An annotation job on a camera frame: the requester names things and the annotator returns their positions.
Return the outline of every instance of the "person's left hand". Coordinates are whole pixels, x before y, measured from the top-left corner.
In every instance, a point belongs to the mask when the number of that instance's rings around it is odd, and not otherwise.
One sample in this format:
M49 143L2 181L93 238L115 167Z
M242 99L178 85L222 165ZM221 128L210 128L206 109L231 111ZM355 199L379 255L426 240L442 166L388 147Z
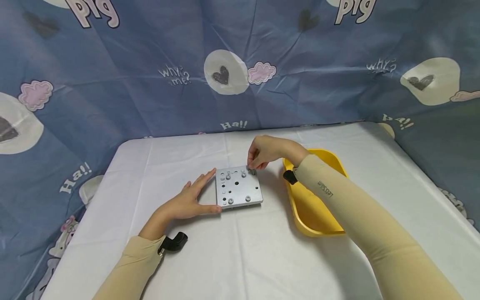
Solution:
M194 183L185 184L181 192L168 200L159 209L172 219L189 219L198 215L219 214L222 208L218 205L201 205L198 203L198 195L215 174L213 168L206 175L200 175Z
M178 195L157 208L138 235L148 240L157 240L164 235L168 224L173 219L188 219L204 214L219 214L222 211L220 206L201 205L197 200L198 195L213 177L215 171L216 168L206 175L200 175L194 183L187 182Z

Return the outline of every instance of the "beige arm sleeve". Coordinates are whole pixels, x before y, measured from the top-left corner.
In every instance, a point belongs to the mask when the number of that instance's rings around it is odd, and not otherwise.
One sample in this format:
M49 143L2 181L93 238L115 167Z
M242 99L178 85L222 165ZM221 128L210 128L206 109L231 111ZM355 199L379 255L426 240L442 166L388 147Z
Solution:
M159 240L132 237L122 256L102 284L94 300L137 300L155 272L161 255L157 254L165 236Z
M364 190L315 155L294 172L365 253L385 300L462 299L423 248Z

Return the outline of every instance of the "patterned fabric backdrop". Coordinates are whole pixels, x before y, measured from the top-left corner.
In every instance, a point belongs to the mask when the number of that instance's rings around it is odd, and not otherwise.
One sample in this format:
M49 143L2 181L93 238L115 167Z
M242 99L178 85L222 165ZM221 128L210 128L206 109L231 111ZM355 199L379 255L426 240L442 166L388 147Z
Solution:
M0 0L0 299L40 298L135 138L373 121L480 222L479 13L475 0Z

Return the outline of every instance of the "plastic tray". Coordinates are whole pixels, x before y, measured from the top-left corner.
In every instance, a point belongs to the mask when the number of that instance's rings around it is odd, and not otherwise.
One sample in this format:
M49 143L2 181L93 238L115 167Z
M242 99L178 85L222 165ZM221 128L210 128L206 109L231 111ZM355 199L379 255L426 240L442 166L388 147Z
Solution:
M323 149L308 149L308 151L348 177L342 163L335 154ZM286 159L283 160L283 166L285 171L293 169L292 163ZM285 182L295 225L301 233L309 237L333 236L345 233L320 198L307 190L300 182L294 185L291 185L288 181Z

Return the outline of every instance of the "white tablecloth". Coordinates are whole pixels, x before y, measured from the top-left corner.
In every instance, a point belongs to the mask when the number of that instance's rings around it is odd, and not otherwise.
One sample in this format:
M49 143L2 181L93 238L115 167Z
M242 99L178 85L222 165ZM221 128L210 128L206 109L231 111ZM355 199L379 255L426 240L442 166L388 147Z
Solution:
M271 134L335 153L350 178L422 245L465 299L480 295L480 238L395 141L375 123L132 140L118 149L43 300L91 299L129 237L188 180L246 164L254 136ZM380 299L372 270L347 236L307 238L292 221L281 161L259 172L260 207L178 222L189 236L167 254L150 299ZM214 180L200 202L215 203Z

